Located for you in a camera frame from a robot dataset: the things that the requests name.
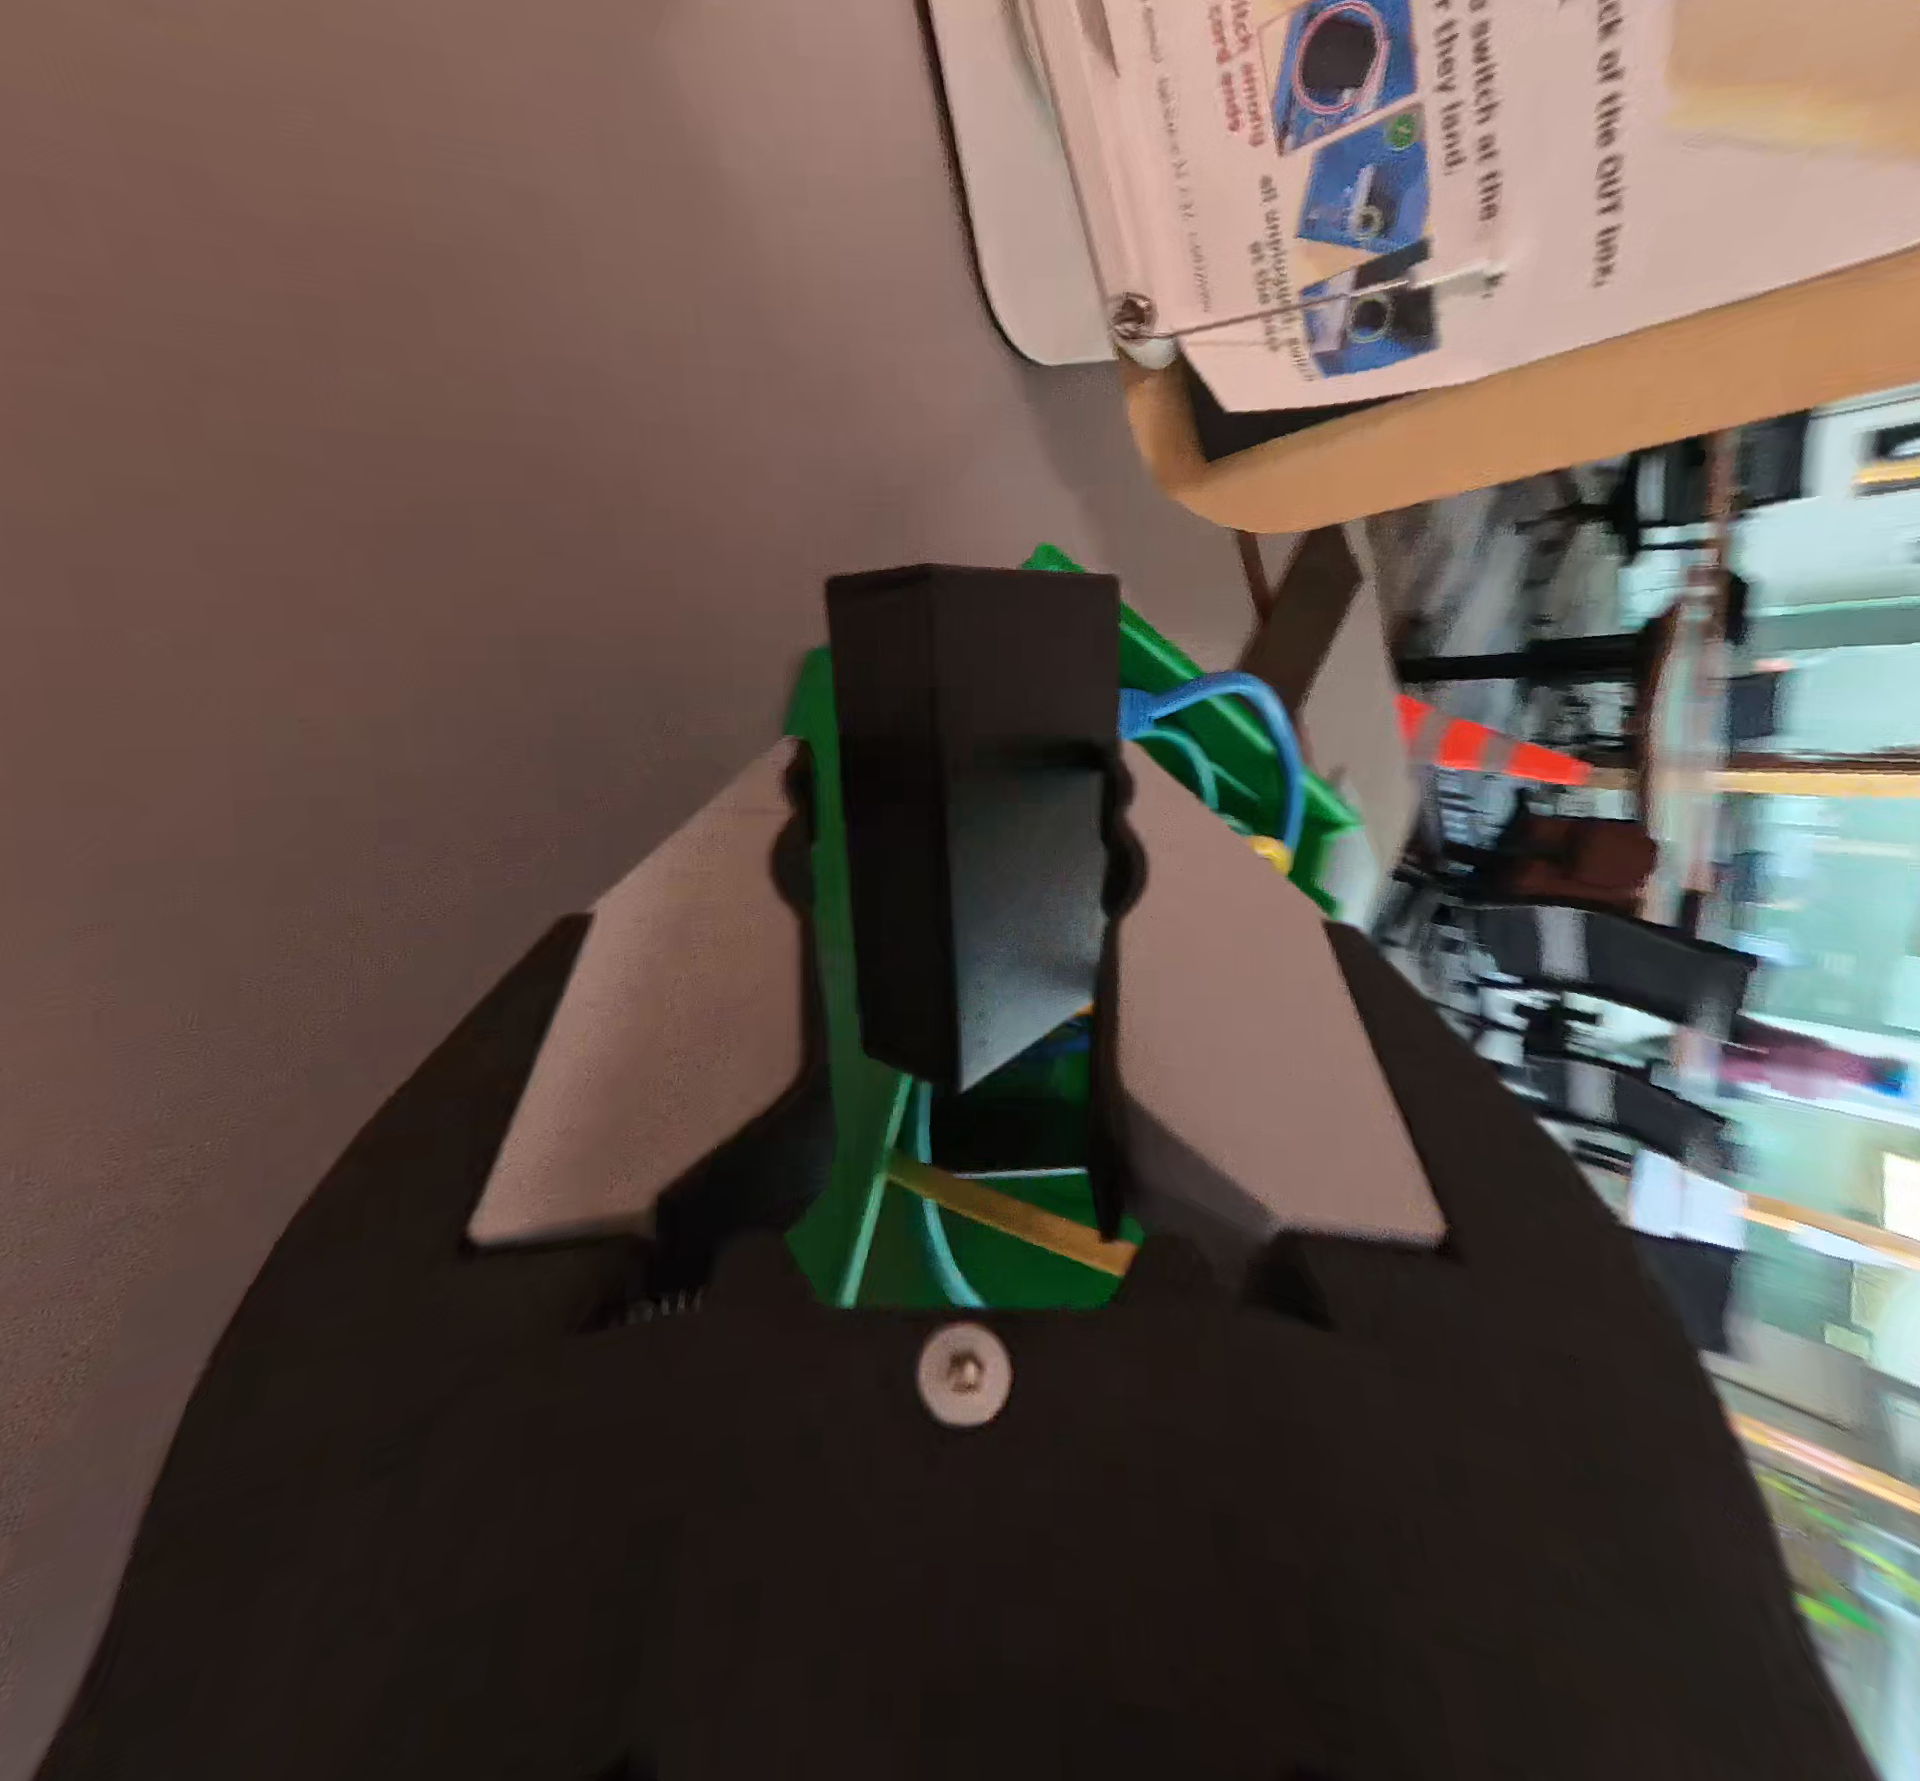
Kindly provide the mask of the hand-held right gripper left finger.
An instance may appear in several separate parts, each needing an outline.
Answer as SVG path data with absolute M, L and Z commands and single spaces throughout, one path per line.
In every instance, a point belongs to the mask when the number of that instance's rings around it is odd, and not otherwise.
M 809 770 L 783 737 L 599 898 L 468 1240 L 657 1240 L 815 1074 Z

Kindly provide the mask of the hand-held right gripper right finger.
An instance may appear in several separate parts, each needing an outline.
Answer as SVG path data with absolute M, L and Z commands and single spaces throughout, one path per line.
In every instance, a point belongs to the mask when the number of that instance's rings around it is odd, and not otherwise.
M 1172 774 L 1136 772 L 1123 819 L 1142 866 L 1112 929 L 1131 1218 L 1196 1244 L 1438 1244 L 1327 916 Z

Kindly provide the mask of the green plastic bin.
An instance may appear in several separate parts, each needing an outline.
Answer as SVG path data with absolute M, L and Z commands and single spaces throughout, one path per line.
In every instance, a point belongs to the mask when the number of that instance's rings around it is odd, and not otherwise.
M 886 1176 L 901 1152 L 962 1175 L 970 1171 L 966 1146 L 1007 1145 L 987 1160 L 987 1188 L 1052 1218 L 1095 1225 L 1080 1154 L 1092 1081 L 1090 1017 L 1075 1016 L 962 1096 L 936 1096 L 867 1055 L 858 1030 L 846 827 L 826 645 L 801 664 L 788 737 L 813 769 L 815 933 L 833 1109 L 826 1188 L 790 1233 L 803 1272 L 822 1300 L 841 1307 L 1103 1307 L 1118 1287 L 1116 1274 L 942 1208 Z M 1221 694 L 1161 712 L 1144 729 L 1142 748 L 1325 914 L 1339 916 L 1327 881 L 1335 849 L 1361 842 L 1359 812 L 1312 769 L 1292 772 L 1254 707 Z

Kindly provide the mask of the black network switch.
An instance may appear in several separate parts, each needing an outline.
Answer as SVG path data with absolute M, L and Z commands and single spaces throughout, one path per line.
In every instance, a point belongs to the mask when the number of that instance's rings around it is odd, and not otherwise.
M 966 1092 L 1095 1002 L 1120 589 L 918 567 L 826 587 L 867 1053 Z

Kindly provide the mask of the orange traffic cone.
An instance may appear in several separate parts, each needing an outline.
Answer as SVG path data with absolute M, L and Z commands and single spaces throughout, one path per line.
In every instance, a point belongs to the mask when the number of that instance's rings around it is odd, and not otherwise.
M 1494 774 L 1548 787 L 1582 787 L 1595 772 L 1589 761 L 1406 692 L 1397 696 L 1397 712 L 1408 761 L 1419 769 Z

